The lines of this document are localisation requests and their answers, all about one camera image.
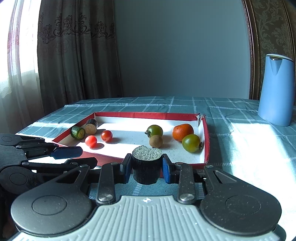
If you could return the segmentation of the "red cherry tomato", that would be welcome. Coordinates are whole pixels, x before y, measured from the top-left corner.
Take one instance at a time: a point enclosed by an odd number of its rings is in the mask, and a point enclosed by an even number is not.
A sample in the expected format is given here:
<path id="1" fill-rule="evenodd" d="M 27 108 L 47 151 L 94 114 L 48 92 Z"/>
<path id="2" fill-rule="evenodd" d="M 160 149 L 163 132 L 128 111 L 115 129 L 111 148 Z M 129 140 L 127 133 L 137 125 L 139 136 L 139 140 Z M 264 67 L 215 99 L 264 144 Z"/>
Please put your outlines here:
<path id="1" fill-rule="evenodd" d="M 112 138 L 113 138 L 113 134 L 111 131 L 109 130 L 104 130 L 102 133 L 101 133 L 101 139 L 106 142 L 106 143 L 109 143 L 112 141 Z"/>
<path id="2" fill-rule="evenodd" d="M 85 144 L 88 147 L 93 148 L 97 144 L 97 138 L 93 135 L 89 135 L 85 138 Z"/>

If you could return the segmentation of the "green cucumber piece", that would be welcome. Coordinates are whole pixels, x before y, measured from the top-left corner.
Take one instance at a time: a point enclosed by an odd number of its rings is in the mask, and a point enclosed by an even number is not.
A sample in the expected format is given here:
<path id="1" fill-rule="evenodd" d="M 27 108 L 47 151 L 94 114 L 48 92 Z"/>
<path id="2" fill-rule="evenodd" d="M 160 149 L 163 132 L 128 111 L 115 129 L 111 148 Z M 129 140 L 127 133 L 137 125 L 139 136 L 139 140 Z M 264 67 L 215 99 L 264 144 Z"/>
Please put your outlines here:
<path id="1" fill-rule="evenodd" d="M 71 128 L 71 136 L 76 140 L 82 140 L 85 137 L 85 129 L 79 126 L 73 126 Z"/>

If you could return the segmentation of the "dark sugarcane piece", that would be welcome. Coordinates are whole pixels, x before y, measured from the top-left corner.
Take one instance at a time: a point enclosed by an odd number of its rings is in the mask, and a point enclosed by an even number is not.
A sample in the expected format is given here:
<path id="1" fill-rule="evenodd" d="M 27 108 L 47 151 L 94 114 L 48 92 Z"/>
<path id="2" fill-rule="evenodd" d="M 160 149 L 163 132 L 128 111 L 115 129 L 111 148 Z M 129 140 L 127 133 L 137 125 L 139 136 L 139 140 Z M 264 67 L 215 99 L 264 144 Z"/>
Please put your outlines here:
<path id="1" fill-rule="evenodd" d="M 94 118 L 90 118 L 86 121 L 85 132 L 87 135 L 95 135 L 98 128 L 98 122 Z"/>
<path id="2" fill-rule="evenodd" d="M 161 149 L 139 146 L 132 152 L 133 178 L 143 185 L 155 184 L 160 177 L 163 153 Z"/>

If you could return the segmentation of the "brown longan fruit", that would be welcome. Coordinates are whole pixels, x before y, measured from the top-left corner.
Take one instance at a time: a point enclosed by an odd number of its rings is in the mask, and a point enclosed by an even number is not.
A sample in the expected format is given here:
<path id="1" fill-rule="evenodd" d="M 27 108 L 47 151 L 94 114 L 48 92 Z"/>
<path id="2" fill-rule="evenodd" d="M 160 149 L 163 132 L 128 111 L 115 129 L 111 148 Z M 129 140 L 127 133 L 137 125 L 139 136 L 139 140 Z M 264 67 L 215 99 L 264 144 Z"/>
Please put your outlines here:
<path id="1" fill-rule="evenodd" d="M 163 144 L 163 139 L 159 135 L 153 135 L 149 139 L 149 145 L 153 148 L 160 148 Z"/>

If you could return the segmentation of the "green tomato with stem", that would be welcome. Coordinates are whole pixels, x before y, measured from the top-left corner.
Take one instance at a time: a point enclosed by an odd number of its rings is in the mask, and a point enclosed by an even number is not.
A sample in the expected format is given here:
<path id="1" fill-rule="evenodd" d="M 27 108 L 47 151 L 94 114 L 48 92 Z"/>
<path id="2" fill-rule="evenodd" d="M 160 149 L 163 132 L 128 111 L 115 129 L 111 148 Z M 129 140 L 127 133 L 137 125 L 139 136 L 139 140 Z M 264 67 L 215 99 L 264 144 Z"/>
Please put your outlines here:
<path id="1" fill-rule="evenodd" d="M 145 134 L 150 138 L 152 136 L 158 135 L 162 136 L 163 135 L 163 129 L 158 126 L 158 125 L 151 125 L 147 128 L 145 131 Z"/>

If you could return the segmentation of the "red cardboard tray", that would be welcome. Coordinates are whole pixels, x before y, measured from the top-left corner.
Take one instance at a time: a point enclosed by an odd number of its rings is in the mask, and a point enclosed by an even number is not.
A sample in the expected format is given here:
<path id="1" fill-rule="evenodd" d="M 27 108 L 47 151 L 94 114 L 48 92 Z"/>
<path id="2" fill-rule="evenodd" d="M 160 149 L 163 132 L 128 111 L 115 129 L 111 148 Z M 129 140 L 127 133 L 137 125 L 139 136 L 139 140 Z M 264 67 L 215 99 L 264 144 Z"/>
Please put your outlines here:
<path id="1" fill-rule="evenodd" d="M 121 162 L 126 154 L 131 153 L 136 147 L 149 145 L 149 139 L 145 134 L 151 125 L 158 125 L 163 129 L 163 144 L 161 150 L 167 154 L 170 160 L 192 165 L 194 168 L 202 168 L 209 161 L 210 137 L 206 118 L 200 114 L 189 113 L 140 113 L 140 112 L 96 112 L 85 117 L 76 126 L 85 127 L 86 121 L 94 118 L 98 122 L 97 145 L 88 147 L 83 140 L 79 141 L 71 136 L 68 128 L 62 134 L 54 138 L 54 142 L 60 146 L 79 146 L 83 149 L 82 157 L 95 157 L 97 164 L 103 166 L 110 162 Z M 194 133 L 200 137 L 201 150 L 195 153 L 187 152 L 182 144 L 175 141 L 172 131 L 175 126 L 188 123 Z M 101 133 L 109 130 L 113 134 L 109 143 L 101 139 Z"/>

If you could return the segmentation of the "green tomato by tangerine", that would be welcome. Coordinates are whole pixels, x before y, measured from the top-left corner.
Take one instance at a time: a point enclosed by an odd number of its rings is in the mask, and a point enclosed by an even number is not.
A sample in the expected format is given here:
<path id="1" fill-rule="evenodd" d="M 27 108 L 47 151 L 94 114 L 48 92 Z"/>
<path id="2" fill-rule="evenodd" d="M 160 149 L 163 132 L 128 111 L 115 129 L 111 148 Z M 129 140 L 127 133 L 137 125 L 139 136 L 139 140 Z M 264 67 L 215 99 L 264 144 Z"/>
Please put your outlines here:
<path id="1" fill-rule="evenodd" d="M 196 134 L 189 134 L 182 139 L 183 148 L 189 153 L 195 153 L 202 147 L 200 137 Z"/>

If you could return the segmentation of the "orange tangerine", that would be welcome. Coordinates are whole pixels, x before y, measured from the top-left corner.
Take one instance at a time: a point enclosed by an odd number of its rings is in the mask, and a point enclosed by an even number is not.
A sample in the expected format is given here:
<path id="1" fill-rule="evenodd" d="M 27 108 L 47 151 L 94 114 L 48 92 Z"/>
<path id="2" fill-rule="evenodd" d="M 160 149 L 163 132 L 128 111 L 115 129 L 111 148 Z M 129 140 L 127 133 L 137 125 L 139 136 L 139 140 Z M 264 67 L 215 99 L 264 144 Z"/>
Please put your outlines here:
<path id="1" fill-rule="evenodd" d="M 173 128 L 172 137 L 175 141 L 181 142 L 185 136 L 193 133 L 193 127 L 188 123 L 184 123 Z"/>

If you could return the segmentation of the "teal plaid tablecloth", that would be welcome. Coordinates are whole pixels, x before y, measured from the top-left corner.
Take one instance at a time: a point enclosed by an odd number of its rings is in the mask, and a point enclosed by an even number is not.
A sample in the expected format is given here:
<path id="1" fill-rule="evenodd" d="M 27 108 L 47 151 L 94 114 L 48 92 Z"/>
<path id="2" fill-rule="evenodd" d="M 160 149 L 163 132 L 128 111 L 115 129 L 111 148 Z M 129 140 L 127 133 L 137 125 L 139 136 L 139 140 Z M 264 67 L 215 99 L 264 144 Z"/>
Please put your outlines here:
<path id="1" fill-rule="evenodd" d="M 280 202 L 280 226 L 295 237 L 295 122 L 262 120 L 258 101 L 240 98 L 122 97 L 82 100 L 39 118 L 21 134 L 53 139 L 93 112 L 202 113 L 210 133 L 210 163 Z"/>

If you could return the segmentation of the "dark patterned curtain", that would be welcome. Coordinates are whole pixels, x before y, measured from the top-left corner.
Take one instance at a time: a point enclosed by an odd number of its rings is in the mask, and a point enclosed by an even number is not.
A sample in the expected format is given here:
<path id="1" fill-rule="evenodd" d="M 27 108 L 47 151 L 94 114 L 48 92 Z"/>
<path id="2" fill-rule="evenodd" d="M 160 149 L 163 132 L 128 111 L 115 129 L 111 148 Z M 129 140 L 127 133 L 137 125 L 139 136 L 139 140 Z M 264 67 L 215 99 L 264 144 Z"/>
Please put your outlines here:
<path id="1" fill-rule="evenodd" d="M 45 113 L 123 95 L 113 1 L 42 1 L 37 56 Z"/>

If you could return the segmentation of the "blue electric kettle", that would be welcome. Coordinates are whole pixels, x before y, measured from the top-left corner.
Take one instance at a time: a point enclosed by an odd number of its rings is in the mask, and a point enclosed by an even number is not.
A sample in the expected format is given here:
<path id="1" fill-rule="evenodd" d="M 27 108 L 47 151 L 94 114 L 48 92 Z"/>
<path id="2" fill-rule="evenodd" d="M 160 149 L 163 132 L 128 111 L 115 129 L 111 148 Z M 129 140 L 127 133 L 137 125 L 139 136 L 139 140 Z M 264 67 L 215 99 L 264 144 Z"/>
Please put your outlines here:
<path id="1" fill-rule="evenodd" d="M 267 54 L 258 115 L 277 126 L 289 126 L 295 100 L 295 64 L 283 55 Z"/>

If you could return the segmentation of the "dark wooden door frame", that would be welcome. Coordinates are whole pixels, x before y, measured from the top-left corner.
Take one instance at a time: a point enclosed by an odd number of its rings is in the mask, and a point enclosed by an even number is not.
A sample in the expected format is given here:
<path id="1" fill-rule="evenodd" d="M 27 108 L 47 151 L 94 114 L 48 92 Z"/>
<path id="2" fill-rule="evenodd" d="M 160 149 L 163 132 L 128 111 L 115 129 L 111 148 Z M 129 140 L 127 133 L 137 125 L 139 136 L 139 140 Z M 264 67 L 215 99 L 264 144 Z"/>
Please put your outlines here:
<path id="1" fill-rule="evenodd" d="M 260 98 L 260 49 L 259 37 L 256 27 L 255 13 L 252 2 L 242 0 L 242 6 L 245 14 L 249 49 L 250 49 L 250 91 L 249 99 L 259 100 Z"/>

